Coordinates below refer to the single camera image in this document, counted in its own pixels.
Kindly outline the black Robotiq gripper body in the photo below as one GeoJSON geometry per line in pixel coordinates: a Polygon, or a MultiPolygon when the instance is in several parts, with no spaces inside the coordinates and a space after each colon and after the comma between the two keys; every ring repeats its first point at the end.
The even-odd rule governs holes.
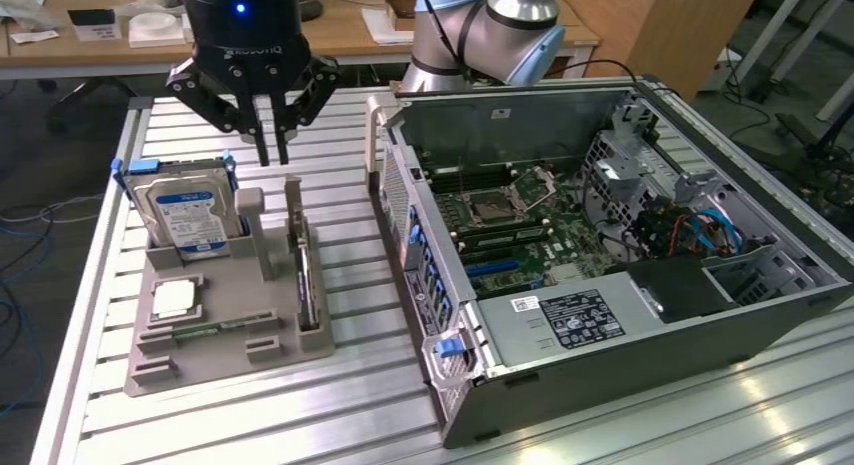
{"type": "Polygon", "coordinates": [[[232,94],[285,92],[309,64],[298,0],[182,0],[198,70],[232,94]]]}

